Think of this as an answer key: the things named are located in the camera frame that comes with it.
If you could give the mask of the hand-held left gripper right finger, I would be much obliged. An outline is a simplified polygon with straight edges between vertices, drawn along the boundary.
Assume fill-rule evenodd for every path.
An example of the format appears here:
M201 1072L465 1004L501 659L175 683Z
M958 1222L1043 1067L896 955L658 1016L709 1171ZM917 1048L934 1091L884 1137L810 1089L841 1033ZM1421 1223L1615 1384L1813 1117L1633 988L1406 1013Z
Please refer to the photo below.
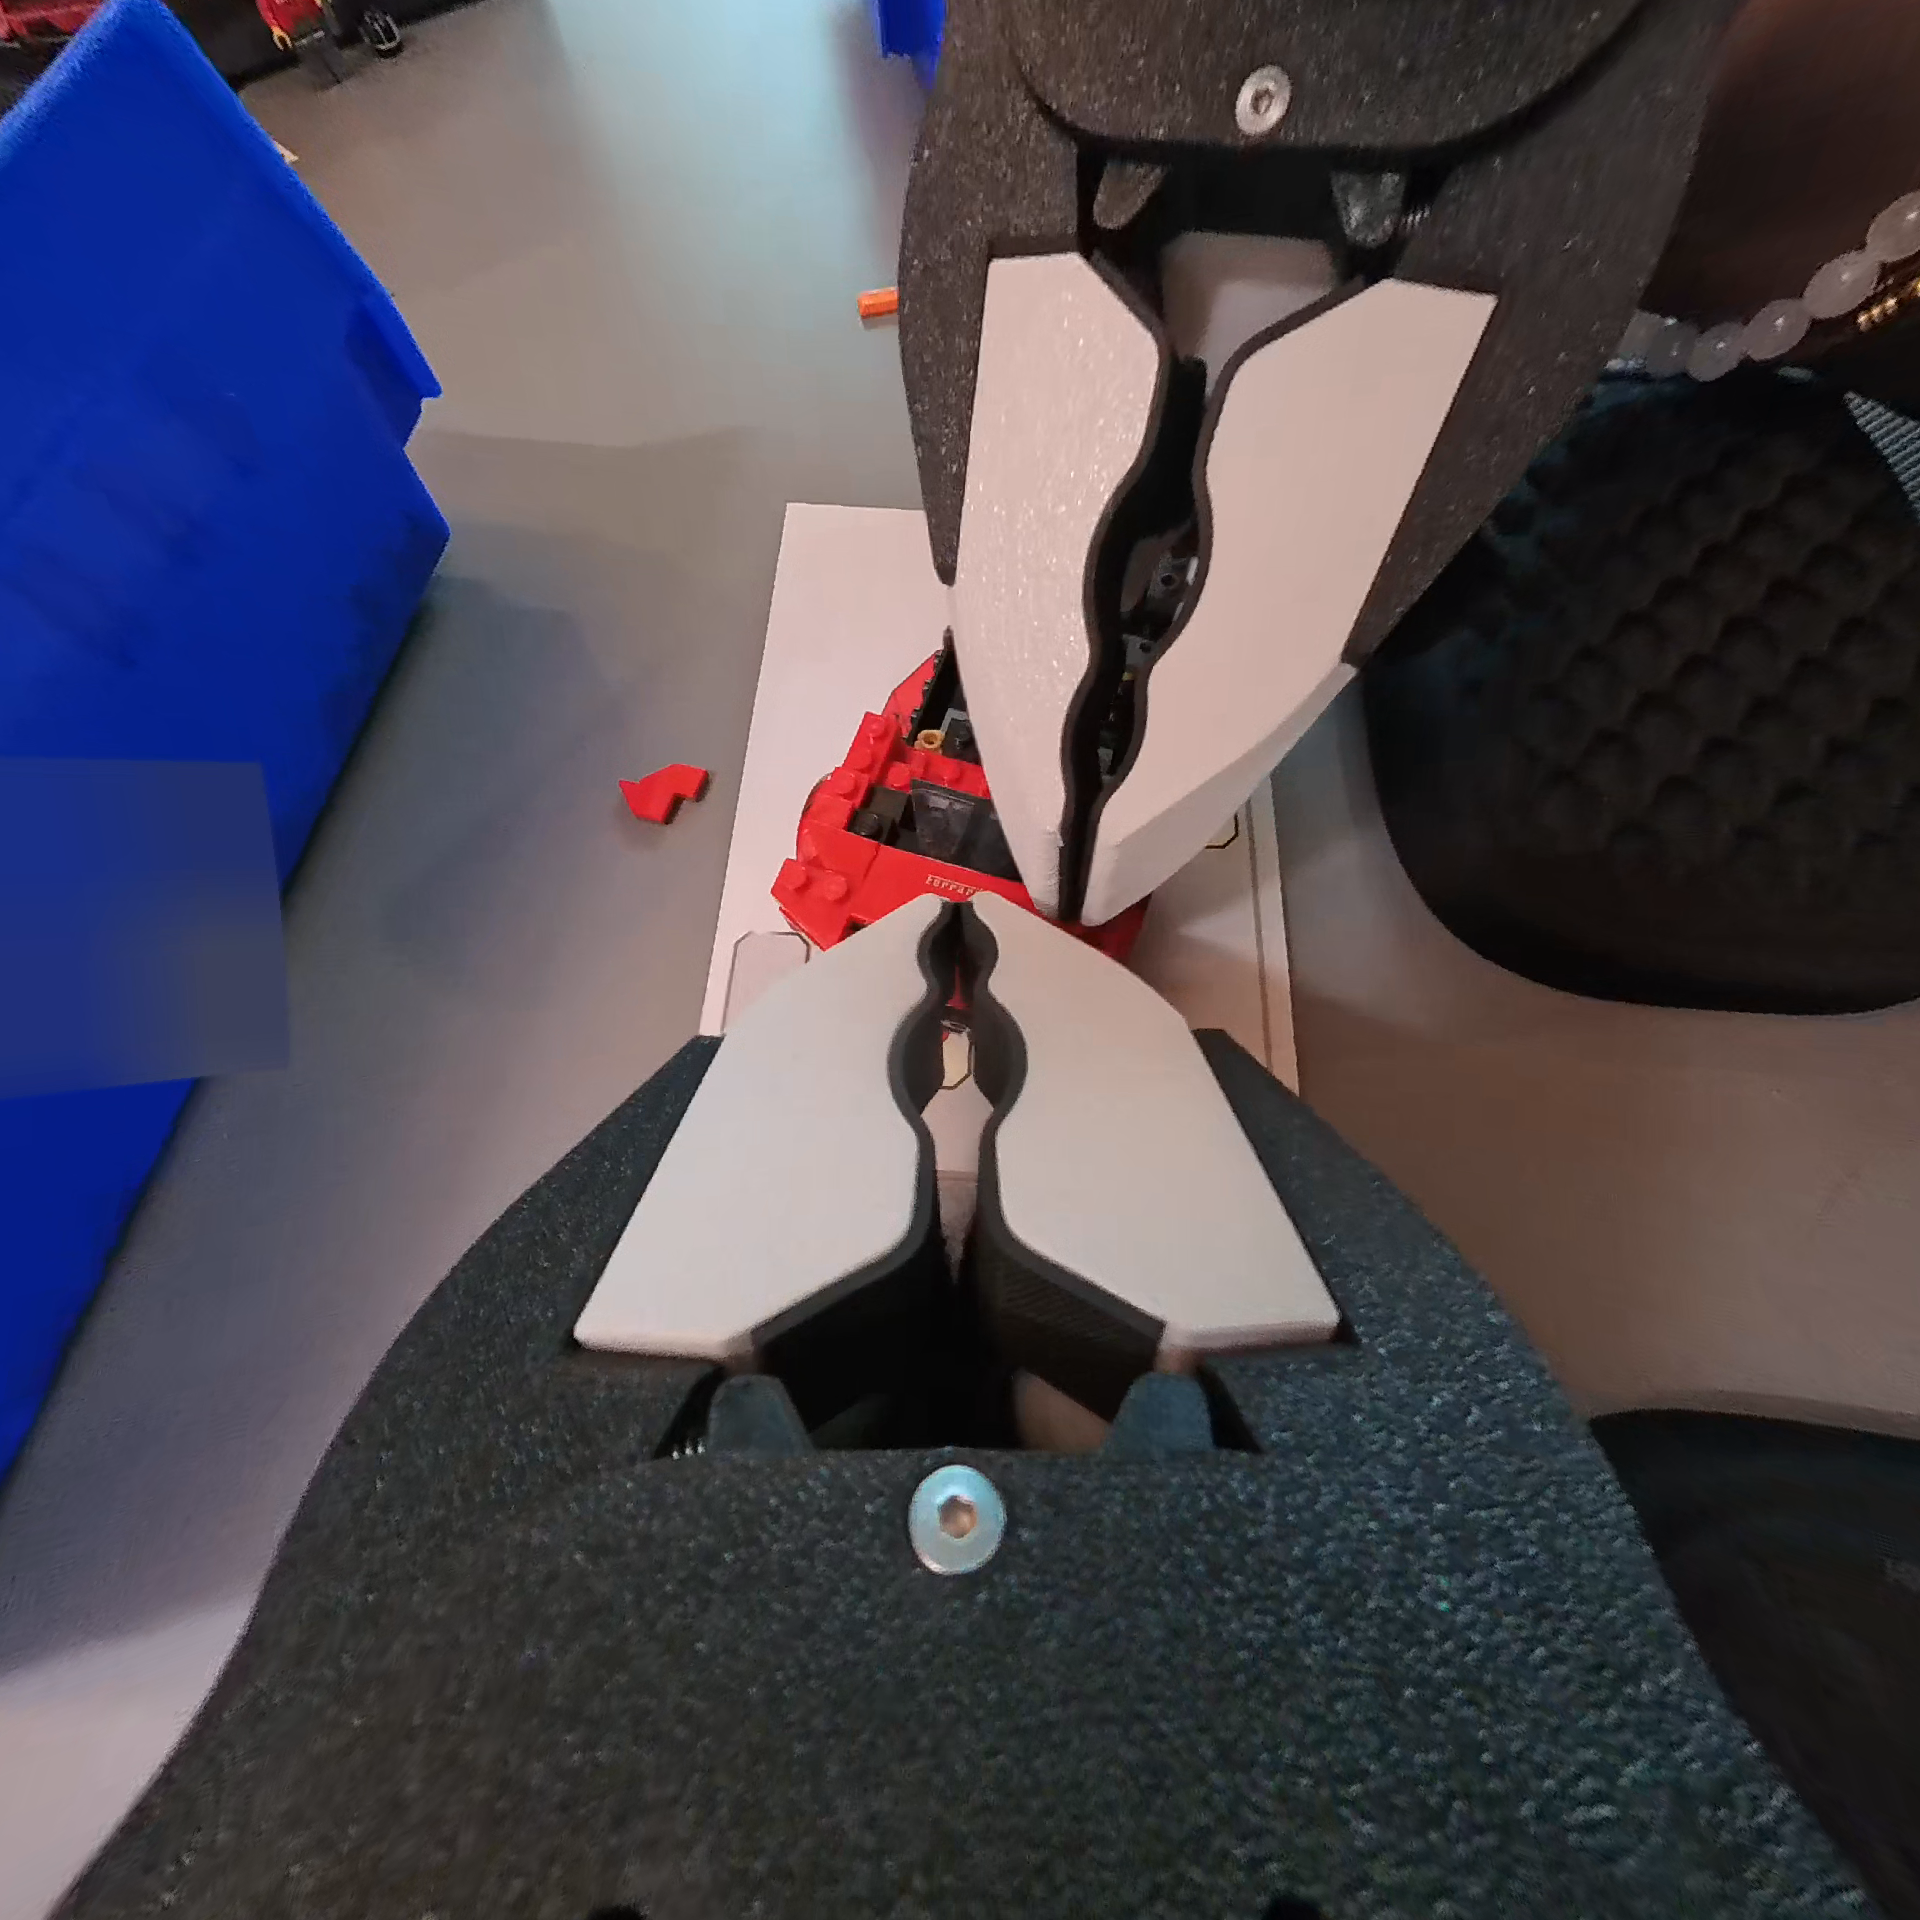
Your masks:
M964 909L968 1276L998 1355L1110 1420L1150 1373L1320 1347L1340 1307L1188 1019L995 896Z

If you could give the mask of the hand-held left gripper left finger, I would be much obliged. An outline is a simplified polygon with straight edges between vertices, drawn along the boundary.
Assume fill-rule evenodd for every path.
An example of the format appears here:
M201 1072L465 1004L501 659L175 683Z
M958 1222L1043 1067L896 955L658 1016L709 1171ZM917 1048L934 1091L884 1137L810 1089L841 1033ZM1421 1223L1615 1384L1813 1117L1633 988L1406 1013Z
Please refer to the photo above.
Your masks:
M774 1376L827 1420L949 1320L937 1157L959 909L919 896L726 1027L585 1305L588 1352Z

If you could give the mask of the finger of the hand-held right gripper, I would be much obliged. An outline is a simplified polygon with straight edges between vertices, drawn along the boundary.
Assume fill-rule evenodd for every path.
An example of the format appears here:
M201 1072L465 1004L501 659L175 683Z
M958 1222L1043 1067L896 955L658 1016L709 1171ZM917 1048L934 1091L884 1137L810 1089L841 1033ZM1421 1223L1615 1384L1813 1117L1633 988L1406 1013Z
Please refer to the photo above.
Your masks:
M1097 810L1082 920L1173 876L1351 680L1348 642L1495 308L1383 277L1236 354L1195 461L1195 591Z
M985 272L952 642L999 828L1031 904L1063 915L1067 730L1096 662L1096 544L1160 409L1164 348L1078 251Z

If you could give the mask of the red lego car body section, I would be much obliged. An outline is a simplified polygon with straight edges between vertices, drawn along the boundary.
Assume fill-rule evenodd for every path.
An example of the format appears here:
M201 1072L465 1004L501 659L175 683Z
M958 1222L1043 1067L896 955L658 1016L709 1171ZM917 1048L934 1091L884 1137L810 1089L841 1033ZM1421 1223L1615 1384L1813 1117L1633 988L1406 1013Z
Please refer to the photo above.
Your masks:
M1001 830L952 642L866 711L799 810L771 898L812 947L931 896L1036 909Z

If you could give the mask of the blue plastic bin with divider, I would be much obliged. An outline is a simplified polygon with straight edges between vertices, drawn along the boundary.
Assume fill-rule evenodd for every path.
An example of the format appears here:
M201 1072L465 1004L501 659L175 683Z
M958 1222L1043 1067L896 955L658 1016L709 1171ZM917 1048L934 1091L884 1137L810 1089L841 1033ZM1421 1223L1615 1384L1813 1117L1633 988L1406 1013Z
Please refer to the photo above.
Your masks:
M441 388L166 3L3 116L1 1459L197 1083L281 1067L281 894L449 540Z

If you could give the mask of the person's right forearm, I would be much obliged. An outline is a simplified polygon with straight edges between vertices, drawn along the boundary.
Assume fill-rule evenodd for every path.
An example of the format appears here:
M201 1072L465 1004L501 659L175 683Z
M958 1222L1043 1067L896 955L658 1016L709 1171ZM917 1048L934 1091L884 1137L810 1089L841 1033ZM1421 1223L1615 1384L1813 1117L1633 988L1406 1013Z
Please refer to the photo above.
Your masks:
M1643 311L1710 326L1803 293L1918 184L1918 6L1745 2Z

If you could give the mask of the white instruction booklet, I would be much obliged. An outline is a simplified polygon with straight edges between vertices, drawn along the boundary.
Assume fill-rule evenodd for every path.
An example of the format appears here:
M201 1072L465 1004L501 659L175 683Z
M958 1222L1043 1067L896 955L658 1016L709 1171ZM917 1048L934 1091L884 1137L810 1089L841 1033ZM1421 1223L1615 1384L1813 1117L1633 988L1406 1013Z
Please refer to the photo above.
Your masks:
M858 719L948 625L924 513L790 501L735 783L732 839L697 1031L715 1037L802 961L771 883L793 854L816 779ZM1219 1030L1297 1089L1278 807L1251 789L1201 854L1153 894L1132 967L1190 1027Z

